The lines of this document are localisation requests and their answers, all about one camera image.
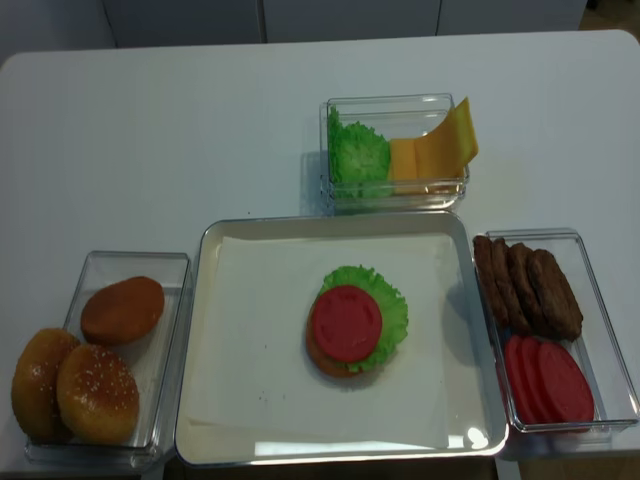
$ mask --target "brown patty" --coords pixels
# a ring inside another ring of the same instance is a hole
[[[546,250],[536,250],[529,256],[527,273],[551,327],[562,338],[578,338],[582,333],[582,313],[555,257]]]
[[[11,406],[18,425],[37,442],[65,442],[71,432],[60,419],[56,401],[58,368],[80,345],[61,328],[45,328],[27,343],[11,382]]]
[[[359,375],[360,372],[351,372],[349,371],[344,364],[337,363],[331,357],[329,357],[326,353],[324,353],[318,344],[316,343],[315,337],[313,336],[313,327],[311,325],[311,312],[313,312],[313,307],[309,311],[309,316],[307,317],[307,326],[305,329],[305,344],[307,347],[307,353],[309,354],[309,358],[316,364],[318,369],[326,375],[336,378],[348,378]]]
[[[544,337],[557,337],[557,333],[555,333],[547,323],[547,319],[544,317],[542,308],[538,302],[538,297],[536,297],[536,293],[533,291],[533,287],[529,282],[527,260],[532,253],[533,250],[523,243],[516,243],[509,248],[507,252],[509,277],[513,282],[513,287],[520,300],[522,312],[531,323],[535,332]]]
[[[138,422],[136,381],[124,361],[99,345],[81,345],[60,366],[58,405],[65,425],[88,443],[126,442]]]
[[[80,326],[90,343],[124,345],[149,333],[163,310],[162,285],[133,277],[98,290],[82,310]]]
[[[473,256],[476,261],[478,277],[489,309],[496,322],[498,322],[498,325],[507,327],[509,325],[509,314],[496,286],[491,250],[491,240],[487,237],[477,235],[473,239]]]
[[[509,315],[509,324],[511,327],[522,335],[531,335],[531,325],[522,313],[518,295],[511,283],[511,277],[507,269],[507,251],[509,247],[504,242],[504,238],[498,238],[493,241],[491,255],[493,261],[493,275],[496,280],[496,286],[502,296],[502,301],[507,307]]]

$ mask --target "cabinet door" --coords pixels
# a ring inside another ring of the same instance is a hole
[[[440,0],[264,0],[267,42],[435,35]]]
[[[587,0],[442,0],[438,35],[577,30]]]
[[[260,43],[256,0],[104,0],[119,47]]]

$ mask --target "stacked tomato slices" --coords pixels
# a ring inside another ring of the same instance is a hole
[[[505,349],[507,375],[525,424],[590,422],[593,395],[571,355],[559,344],[513,335]]]

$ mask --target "white table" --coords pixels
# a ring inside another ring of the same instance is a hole
[[[10,379],[29,337],[61,325],[87,252],[193,258],[216,220],[316,213],[330,97],[468,95],[469,234],[576,228],[640,388],[639,78],[622,32],[13,58],[0,71],[0,472],[51,471],[24,459]],[[639,450],[640,428],[607,449]]]

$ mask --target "parchment paper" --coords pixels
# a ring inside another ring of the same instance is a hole
[[[435,259],[442,240],[426,237],[419,251],[398,253],[399,245],[385,239],[225,238],[190,386],[189,417],[242,428],[446,446],[441,349],[446,292]],[[409,335],[374,373],[329,379],[306,355],[307,315],[325,275],[360,264],[374,267],[405,296]]]

